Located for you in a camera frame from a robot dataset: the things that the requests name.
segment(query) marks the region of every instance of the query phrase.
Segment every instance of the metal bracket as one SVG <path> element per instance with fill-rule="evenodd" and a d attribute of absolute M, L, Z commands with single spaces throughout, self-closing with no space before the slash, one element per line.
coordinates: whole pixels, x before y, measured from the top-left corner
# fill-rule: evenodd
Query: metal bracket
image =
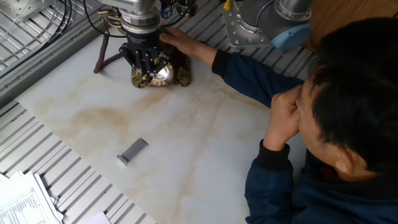
<path fill-rule="evenodd" d="M 271 45 L 267 37 L 262 34 L 260 28 L 257 30 L 249 30 L 244 28 L 244 21 L 241 19 L 239 9 L 243 3 L 232 4 L 228 11 L 223 9 L 225 26 L 228 33 L 229 42 L 235 48 L 247 47 L 268 47 Z"/>
<path fill-rule="evenodd" d="M 124 165 L 128 165 L 145 147 L 148 143 L 142 138 L 135 141 L 122 155 L 117 155 Z"/>
<path fill-rule="evenodd" d="M 50 6 L 51 3 L 53 3 L 51 0 L 29 0 L 29 2 L 28 0 L 1 0 L 0 11 L 13 21 L 21 23 Z"/>

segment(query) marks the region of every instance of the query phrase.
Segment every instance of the white marble surface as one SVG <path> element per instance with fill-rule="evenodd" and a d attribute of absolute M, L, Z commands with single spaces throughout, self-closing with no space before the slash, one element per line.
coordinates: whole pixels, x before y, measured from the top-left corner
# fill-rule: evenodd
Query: white marble surface
<path fill-rule="evenodd" d="M 17 100 L 157 223 L 245 223 L 244 183 L 270 110 L 198 61 L 186 88 L 134 88 L 124 59 L 95 75 L 101 42 Z M 122 42 L 111 39 L 107 57 Z M 124 166 L 116 155 L 138 138 L 149 146 Z M 305 146 L 289 143 L 297 177 Z"/>

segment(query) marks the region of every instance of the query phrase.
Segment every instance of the person's arm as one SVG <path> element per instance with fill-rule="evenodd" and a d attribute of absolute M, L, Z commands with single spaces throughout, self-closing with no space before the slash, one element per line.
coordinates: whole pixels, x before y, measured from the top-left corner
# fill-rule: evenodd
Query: person's arm
<path fill-rule="evenodd" d="M 276 74 L 272 68 L 251 57 L 218 50 L 211 67 L 225 83 L 238 92 L 271 106 L 276 93 L 282 93 L 304 83 L 303 80 Z"/>
<path fill-rule="evenodd" d="M 276 74 L 272 68 L 253 58 L 216 50 L 178 29 L 167 29 L 167 34 L 161 34 L 160 39 L 176 46 L 189 57 L 204 61 L 229 86 L 267 107 L 270 107 L 271 99 L 276 93 L 303 84 L 303 80 L 298 78 Z"/>
<path fill-rule="evenodd" d="M 290 223 L 295 209 L 291 195 L 294 189 L 293 167 L 287 159 L 287 140 L 299 132 L 299 110 L 296 100 L 301 86 L 275 94 L 271 115 L 260 151 L 246 179 L 245 197 L 250 216 L 248 224 Z"/>
<path fill-rule="evenodd" d="M 246 218 L 248 224 L 291 223 L 294 182 L 288 154 L 287 144 L 283 150 L 274 152 L 266 149 L 261 141 L 259 155 L 251 164 L 246 179 L 244 196 L 250 211 Z"/>

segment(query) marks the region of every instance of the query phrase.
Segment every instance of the black cable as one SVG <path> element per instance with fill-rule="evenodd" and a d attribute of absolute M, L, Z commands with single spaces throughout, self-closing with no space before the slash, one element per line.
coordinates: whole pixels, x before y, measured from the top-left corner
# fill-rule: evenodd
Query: black cable
<path fill-rule="evenodd" d="M 67 30 L 68 26 L 69 26 L 69 22 L 70 22 L 70 18 L 72 16 L 72 0 L 69 0 L 69 16 L 68 16 L 68 21 L 67 24 L 65 25 L 65 27 L 63 27 L 62 32 L 65 33 L 65 31 Z"/>
<path fill-rule="evenodd" d="M 177 24 L 178 22 L 180 22 L 180 21 L 185 17 L 186 13 L 188 13 L 189 9 L 191 8 L 191 5 L 190 5 L 190 4 L 191 4 L 191 1 L 188 1 L 188 2 L 187 2 L 187 5 L 188 5 L 187 9 L 185 10 L 185 12 L 184 12 L 178 19 L 176 19 L 174 22 L 172 22 L 172 23 L 170 23 L 170 24 L 162 25 L 162 27 L 174 26 L 175 24 Z"/>
<path fill-rule="evenodd" d="M 106 31 L 108 32 L 109 35 L 111 35 L 111 33 L 110 33 L 109 29 L 108 29 L 108 26 L 106 25 L 105 18 L 102 17 L 102 21 L 104 21 Z"/>
<path fill-rule="evenodd" d="M 110 35 L 110 34 L 105 34 L 104 32 L 100 31 L 97 27 L 94 26 L 93 22 L 90 19 L 90 16 L 88 15 L 86 0 L 83 0 L 83 8 L 85 10 L 87 20 L 90 23 L 90 25 L 94 28 L 94 30 L 97 30 L 102 35 L 107 35 L 107 36 L 115 37 L 115 38 L 126 38 L 126 36 Z"/>
<path fill-rule="evenodd" d="M 67 0 L 63 0 L 63 4 L 64 4 L 65 8 L 63 10 L 63 16 L 62 16 L 62 20 L 60 22 L 60 25 L 57 27 L 57 30 L 54 32 L 54 34 L 51 36 L 50 40 L 47 43 L 53 42 L 63 32 L 63 29 L 61 31 L 61 27 L 62 27 L 62 24 L 65 22 L 65 18 L 67 17 L 67 12 L 68 12 L 67 11 L 68 10 Z"/>

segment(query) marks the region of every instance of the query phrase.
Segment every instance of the sleeve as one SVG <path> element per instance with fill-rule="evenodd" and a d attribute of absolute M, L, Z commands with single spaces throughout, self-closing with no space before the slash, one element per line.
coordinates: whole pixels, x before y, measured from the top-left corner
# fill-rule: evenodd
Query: sleeve
<path fill-rule="evenodd" d="M 244 196 L 248 201 L 248 224 L 291 223 L 294 206 L 291 195 L 294 188 L 293 167 L 287 159 L 290 147 L 280 152 L 266 149 L 260 142 L 260 151 L 253 161 L 246 179 Z"/>
<path fill-rule="evenodd" d="M 251 57 L 218 50 L 211 66 L 213 73 L 238 92 L 271 106 L 271 99 L 281 93 L 302 85 L 303 80 L 276 74 L 272 68 Z"/>

